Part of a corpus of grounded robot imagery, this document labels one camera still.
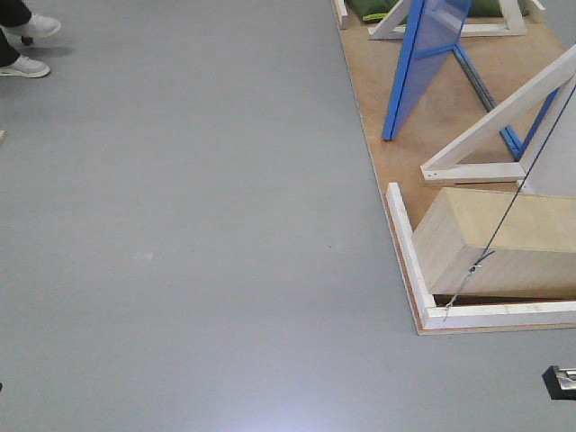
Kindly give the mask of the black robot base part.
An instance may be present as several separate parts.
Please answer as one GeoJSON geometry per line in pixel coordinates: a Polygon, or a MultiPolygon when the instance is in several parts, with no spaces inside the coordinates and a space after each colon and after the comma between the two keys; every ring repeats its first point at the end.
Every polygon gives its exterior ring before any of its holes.
{"type": "Polygon", "coordinates": [[[551,365],[544,371],[542,378],[552,400],[576,400],[575,374],[574,368],[562,369],[557,365],[551,365]]]}

